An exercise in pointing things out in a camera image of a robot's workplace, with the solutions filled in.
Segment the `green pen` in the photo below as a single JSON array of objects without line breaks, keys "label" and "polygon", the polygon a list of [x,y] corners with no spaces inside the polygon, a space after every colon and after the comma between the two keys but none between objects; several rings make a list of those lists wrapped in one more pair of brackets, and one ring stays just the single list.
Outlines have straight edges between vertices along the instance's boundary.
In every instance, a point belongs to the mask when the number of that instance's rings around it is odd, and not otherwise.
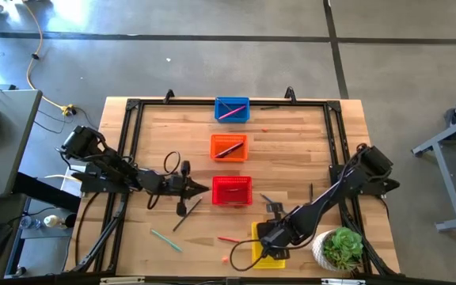
[{"label": "green pen", "polygon": [[155,234],[156,236],[158,236],[158,238],[161,238],[163,241],[166,241],[169,245],[172,246],[173,249],[175,249],[176,251],[178,251],[179,253],[182,253],[182,249],[180,247],[178,247],[176,244],[174,244],[172,241],[170,241],[168,238],[164,237],[163,235],[161,235],[159,232],[155,231],[155,230],[150,230],[151,233]]}]

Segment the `concrete floor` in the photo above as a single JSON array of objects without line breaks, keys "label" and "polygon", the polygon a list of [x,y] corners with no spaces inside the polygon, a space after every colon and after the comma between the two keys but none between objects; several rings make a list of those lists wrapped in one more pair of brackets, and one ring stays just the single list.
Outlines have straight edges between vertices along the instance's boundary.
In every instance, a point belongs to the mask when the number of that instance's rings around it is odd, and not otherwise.
[{"label": "concrete floor", "polygon": [[[331,0],[339,37],[456,39],[456,0]],[[85,109],[99,122],[107,96],[340,98],[328,42],[129,40],[127,35],[329,36],[322,0],[129,0],[32,2],[42,28],[77,40],[45,40],[32,79],[61,104]],[[36,26],[19,1],[5,2],[0,32]],[[89,35],[109,34],[106,40]],[[35,39],[0,37],[0,83],[28,88],[25,71]],[[123,35],[125,40],[111,40]],[[388,195],[390,222],[401,270],[408,276],[456,281],[456,230],[438,234],[434,222],[454,217],[433,157],[409,150],[444,128],[443,112],[456,104],[456,44],[340,44],[348,95],[361,99],[372,143],[395,163],[401,187]],[[40,109],[56,117],[56,108]],[[41,114],[40,123],[61,123]],[[63,173],[60,146],[82,116],[60,135],[36,125],[21,171],[34,177]],[[39,162],[42,167],[36,168]],[[55,186],[60,181],[52,180]],[[63,259],[44,266],[37,248],[64,257],[65,240],[26,242],[21,264],[30,274],[59,272]]]}]

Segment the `succulent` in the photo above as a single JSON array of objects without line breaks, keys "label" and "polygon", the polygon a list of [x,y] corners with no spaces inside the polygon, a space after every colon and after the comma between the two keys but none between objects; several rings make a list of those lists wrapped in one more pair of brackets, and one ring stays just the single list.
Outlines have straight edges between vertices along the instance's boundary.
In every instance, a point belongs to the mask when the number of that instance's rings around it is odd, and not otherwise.
[{"label": "succulent", "polygon": [[336,268],[351,271],[360,263],[362,237],[348,228],[338,228],[325,239],[323,246],[323,254]]}]

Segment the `wooden tabletop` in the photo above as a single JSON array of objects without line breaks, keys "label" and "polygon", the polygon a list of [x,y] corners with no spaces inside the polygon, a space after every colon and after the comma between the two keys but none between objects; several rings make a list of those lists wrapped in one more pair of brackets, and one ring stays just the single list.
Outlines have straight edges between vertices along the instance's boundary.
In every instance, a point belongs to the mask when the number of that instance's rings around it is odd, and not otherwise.
[{"label": "wooden tabletop", "polygon": [[[108,97],[101,118],[100,131],[114,149],[119,142],[126,101],[127,97]],[[362,103],[358,100],[342,100],[340,103],[349,149],[351,154],[354,154],[358,144],[370,144]],[[335,122],[333,119],[336,144],[339,146]],[[134,124],[135,116],[130,122],[125,154],[129,152]],[[249,159],[244,163],[212,161],[209,158],[209,146],[211,134],[214,133],[247,134]],[[147,105],[143,113],[136,162],[142,167],[163,172],[163,159],[173,150],[179,151],[183,160],[191,162],[193,180],[206,186],[211,187],[213,176],[251,176],[253,205],[243,208],[215,206],[211,203],[211,192],[206,192],[201,195],[203,201],[195,211],[173,232],[172,228],[181,219],[175,213],[177,197],[163,196],[155,209],[149,211],[146,209],[149,196],[145,192],[131,194],[117,275],[340,276],[320,268],[313,258],[310,246],[291,251],[291,258],[286,260],[285,269],[251,269],[237,272],[230,264],[222,262],[223,257],[230,255],[233,244],[217,239],[218,236],[250,239],[251,222],[263,222],[272,217],[266,212],[266,202],[260,193],[282,202],[285,210],[291,210],[308,202],[310,183],[313,183],[314,197],[328,189],[328,166],[331,161],[322,108],[289,106],[261,110],[260,107],[251,107],[251,118],[247,123],[221,124],[215,121],[212,106]],[[173,159],[170,158],[169,168],[172,167]],[[87,254],[100,234],[107,196],[100,194],[86,214],[79,238],[80,258]],[[89,197],[82,200],[79,214],[84,211]],[[188,201],[188,208],[197,199],[198,197],[195,197]],[[368,240],[388,266],[398,272],[397,256],[384,205],[370,196],[360,196],[359,200]],[[338,226],[339,209],[334,207],[323,215],[317,232],[320,234]],[[151,229],[180,246],[183,252],[175,251],[155,237],[150,233]],[[105,263],[109,259],[111,247],[112,239],[109,239]],[[74,249],[73,239],[66,270],[74,266]],[[241,246],[234,257],[234,263],[239,268],[249,265],[250,244]]]}]

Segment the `red pen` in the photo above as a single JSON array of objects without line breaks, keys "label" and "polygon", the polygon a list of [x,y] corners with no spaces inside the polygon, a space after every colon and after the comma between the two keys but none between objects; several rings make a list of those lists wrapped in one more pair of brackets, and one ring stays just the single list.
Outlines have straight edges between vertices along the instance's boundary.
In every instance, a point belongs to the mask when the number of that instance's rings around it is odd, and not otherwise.
[{"label": "red pen", "polygon": [[224,119],[224,118],[226,118],[226,117],[228,117],[228,116],[232,116],[234,113],[239,112],[239,111],[241,111],[241,110],[244,109],[244,108],[245,108],[245,106],[242,106],[242,107],[240,107],[240,108],[236,108],[236,109],[234,109],[233,111],[228,112],[228,113],[226,113],[226,114],[220,116],[219,119],[222,120],[222,119]]},{"label": "red pen", "polygon": [[236,239],[229,238],[229,237],[218,237],[218,239],[221,240],[221,241],[241,242],[241,241],[238,241]]}]

